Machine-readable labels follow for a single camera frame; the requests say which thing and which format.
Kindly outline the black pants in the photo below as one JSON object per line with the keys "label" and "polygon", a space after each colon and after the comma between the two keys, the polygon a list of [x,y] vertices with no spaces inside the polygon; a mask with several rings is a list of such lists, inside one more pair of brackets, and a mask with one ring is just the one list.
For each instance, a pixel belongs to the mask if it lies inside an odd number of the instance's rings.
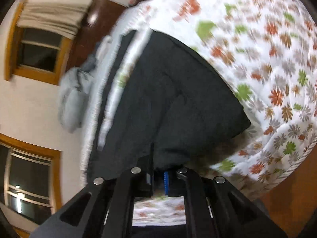
{"label": "black pants", "polygon": [[118,177],[139,158],[154,168],[185,164],[250,126],[218,73],[177,39],[153,32],[124,86],[105,138],[95,137],[87,179]]}

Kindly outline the grey pillow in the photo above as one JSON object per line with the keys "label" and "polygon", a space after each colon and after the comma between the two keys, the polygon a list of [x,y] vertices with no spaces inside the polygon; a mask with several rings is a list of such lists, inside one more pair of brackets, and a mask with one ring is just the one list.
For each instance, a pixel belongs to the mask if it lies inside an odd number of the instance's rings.
{"label": "grey pillow", "polygon": [[80,67],[72,67],[60,80],[58,120],[64,130],[81,128],[95,76],[96,56],[90,54]]}

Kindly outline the lower wooden framed window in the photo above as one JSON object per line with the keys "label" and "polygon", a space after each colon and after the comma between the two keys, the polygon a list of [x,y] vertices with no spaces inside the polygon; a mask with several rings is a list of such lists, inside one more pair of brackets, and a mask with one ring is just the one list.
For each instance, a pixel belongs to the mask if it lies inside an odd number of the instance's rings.
{"label": "lower wooden framed window", "polygon": [[61,151],[1,134],[1,211],[18,237],[29,237],[62,207]]}

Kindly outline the wooden framed window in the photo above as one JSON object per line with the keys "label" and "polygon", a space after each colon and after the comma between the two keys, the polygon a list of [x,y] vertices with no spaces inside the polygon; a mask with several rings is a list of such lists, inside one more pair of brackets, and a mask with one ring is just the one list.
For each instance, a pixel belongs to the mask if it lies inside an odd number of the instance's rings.
{"label": "wooden framed window", "polygon": [[61,151],[1,134],[1,211],[18,237],[29,237],[62,207]]}
{"label": "wooden framed window", "polygon": [[4,79],[14,76],[58,85],[66,71],[72,40],[53,32],[17,26],[24,3],[19,2],[10,26]]}

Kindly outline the upper wooden framed window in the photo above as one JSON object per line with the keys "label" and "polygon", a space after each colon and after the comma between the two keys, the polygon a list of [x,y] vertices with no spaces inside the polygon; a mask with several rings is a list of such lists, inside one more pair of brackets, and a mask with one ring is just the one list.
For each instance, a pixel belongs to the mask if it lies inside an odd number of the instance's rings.
{"label": "upper wooden framed window", "polygon": [[4,79],[14,76],[58,85],[66,71],[72,40],[53,32],[17,26],[24,3],[19,2],[10,26]]}

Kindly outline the dark wooden headboard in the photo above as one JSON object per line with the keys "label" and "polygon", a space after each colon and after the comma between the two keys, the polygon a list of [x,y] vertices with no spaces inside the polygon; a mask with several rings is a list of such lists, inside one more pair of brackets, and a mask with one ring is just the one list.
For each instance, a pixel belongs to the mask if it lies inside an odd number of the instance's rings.
{"label": "dark wooden headboard", "polygon": [[110,0],[91,0],[73,40],[66,70],[79,67],[95,49],[95,44],[111,32],[126,7]]}

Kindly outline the beige curtain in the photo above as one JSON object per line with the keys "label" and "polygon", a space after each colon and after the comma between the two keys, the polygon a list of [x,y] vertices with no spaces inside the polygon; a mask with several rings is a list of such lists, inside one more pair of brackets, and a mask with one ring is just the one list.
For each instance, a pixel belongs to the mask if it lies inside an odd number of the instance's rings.
{"label": "beige curtain", "polygon": [[81,27],[88,7],[81,4],[27,2],[17,21],[17,27],[40,29],[73,40]]}

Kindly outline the floral white quilt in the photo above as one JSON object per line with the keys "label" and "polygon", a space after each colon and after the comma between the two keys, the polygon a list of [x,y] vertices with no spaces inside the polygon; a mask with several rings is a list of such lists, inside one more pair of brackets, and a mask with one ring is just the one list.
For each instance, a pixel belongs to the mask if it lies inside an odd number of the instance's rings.
{"label": "floral white quilt", "polygon": [[316,145],[316,24],[300,0],[147,0],[127,9],[97,50],[83,121],[81,185],[153,32],[197,52],[243,106],[250,126],[184,165],[226,177],[250,200],[286,180]]}

